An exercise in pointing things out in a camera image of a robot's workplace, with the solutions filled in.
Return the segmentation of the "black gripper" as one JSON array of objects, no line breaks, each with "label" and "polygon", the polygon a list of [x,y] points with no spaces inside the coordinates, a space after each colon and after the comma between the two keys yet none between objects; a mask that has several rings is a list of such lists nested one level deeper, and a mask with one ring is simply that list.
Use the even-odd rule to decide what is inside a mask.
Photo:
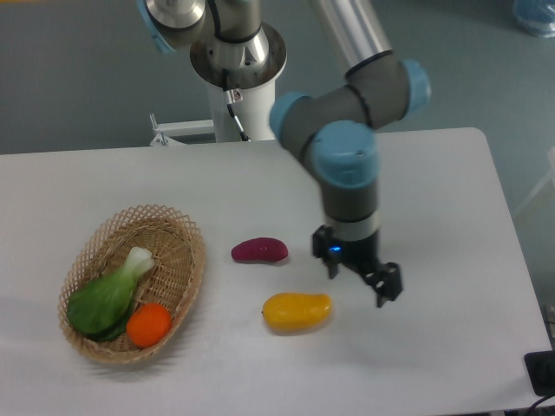
[{"label": "black gripper", "polygon": [[340,265],[355,272],[375,292],[376,307],[394,302],[403,291],[402,269],[398,263],[381,263],[378,259],[380,232],[356,241],[337,238],[327,225],[321,225],[311,237],[312,255],[334,279]]}]

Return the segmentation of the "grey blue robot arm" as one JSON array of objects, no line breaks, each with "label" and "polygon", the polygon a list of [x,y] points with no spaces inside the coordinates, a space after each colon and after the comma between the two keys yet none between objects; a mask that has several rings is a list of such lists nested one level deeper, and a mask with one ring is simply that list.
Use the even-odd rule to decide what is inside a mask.
[{"label": "grey blue robot arm", "polygon": [[402,292],[396,263],[378,257],[379,157],[375,131],[428,104],[426,70],[399,60],[368,1],[315,1],[312,9],[343,71],[343,86],[317,98],[275,83],[287,61],[282,36],[258,1],[140,1],[163,53],[189,48],[219,142],[276,140],[319,184],[325,222],[312,251],[335,276],[354,271],[378,304]]}]

